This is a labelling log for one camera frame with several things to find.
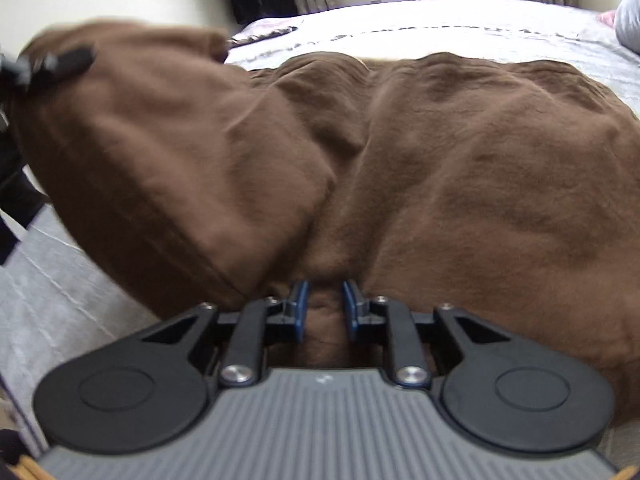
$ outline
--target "metal screw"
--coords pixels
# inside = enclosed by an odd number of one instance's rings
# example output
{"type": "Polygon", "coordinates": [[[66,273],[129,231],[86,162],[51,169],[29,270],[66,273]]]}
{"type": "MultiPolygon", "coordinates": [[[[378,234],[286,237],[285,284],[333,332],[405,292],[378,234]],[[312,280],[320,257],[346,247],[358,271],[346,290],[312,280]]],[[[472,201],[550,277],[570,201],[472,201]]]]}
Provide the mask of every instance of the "metal screw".
{"type": "Polygon", "coordinates": [[[254,376],[254,373],[248,366],[229,365],[222,370],[222,373],[220,375],[222,375],[222,378],[225,381],[240,384],[245,383],[249,379],[251,379],[254,376]]]}
{"type": "Polygon", "coordinates": [[[417,386],[427,380],[427,370],[419,366],[405,366],[396,372],[396,379],[401,384],[417,386]]]}

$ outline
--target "brown blanket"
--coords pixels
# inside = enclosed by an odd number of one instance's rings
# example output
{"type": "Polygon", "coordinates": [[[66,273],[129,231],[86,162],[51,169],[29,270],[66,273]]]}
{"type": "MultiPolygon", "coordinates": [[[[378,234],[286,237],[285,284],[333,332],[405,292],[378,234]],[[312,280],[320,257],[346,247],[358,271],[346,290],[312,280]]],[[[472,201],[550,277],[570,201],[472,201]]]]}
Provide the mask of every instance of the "brown blanket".
{"type": "Polygon", "coordinates": [[[347,365],[338,283],[462,306],[598,367],[640,415],[640,123],[569,65],[315,53],[222,64],[207,30],[101,23],[97,60],[10,119],[71,234],[160,316],[308,278],[313,365],[347,365]]]}

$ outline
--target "pillow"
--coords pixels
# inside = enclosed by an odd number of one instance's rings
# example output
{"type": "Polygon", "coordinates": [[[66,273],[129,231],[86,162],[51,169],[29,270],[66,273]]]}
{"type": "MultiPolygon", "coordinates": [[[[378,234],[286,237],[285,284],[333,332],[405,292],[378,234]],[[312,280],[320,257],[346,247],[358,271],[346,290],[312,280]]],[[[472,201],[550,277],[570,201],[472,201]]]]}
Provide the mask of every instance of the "pillow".
{"type": "Polygon", "coordinates": [[[616,36],[622,46],[640,54],[640,0],[622,0],[616,11],[616,36]]]}
{"type": "Polygon", "coordinates": [[[304,18],[263,18],[247,25],[243,30],[235,34],[229,40],[230,47],[243,46],[284,36],[298,30],[298,26],[304,22],[304,18]]]}

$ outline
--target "white bedsheet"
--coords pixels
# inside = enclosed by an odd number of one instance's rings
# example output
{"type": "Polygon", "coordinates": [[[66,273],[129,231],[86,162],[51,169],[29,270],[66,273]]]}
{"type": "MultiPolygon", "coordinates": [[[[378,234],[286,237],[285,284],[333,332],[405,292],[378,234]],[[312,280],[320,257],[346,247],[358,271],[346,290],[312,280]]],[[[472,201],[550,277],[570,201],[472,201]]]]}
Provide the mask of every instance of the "white bedsheet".
{"type": "MultiPolygon", "coordinates": [[[[419,58],[449,51],[500,62],[553,59],[607,84],[640,112],[640,57],[586,10],[510,0],[428,0],[331,10],[297,19],[298,30],[233,49],[229,63],[277,67],[318,50],[379,59],[419,58]]],[[[51,210],[30,229],[0,269],[0,371],[26,419],[31,397],[55,365],[154,322],[75,246],[51,210]]],[[[34,440],[42,437],[37,431],[34,440]]],[[[605,445],[620,464],[638,462],[630,426],[619,446],[605,445]]]]}

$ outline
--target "pink fabric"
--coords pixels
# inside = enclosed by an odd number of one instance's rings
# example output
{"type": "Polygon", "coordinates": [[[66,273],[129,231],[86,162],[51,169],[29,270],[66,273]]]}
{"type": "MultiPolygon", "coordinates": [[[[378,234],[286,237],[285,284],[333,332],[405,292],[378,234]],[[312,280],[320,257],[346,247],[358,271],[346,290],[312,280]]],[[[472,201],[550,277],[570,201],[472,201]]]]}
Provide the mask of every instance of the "pink fabric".
{"type": "Polygon", "coordinates": [[[616,21],[616,11],[608,10],[607,12],[603,12],[602,14],[598,14],[598,21],[607,25],[607,27],[614,28],[614,24],[616,21]]]}

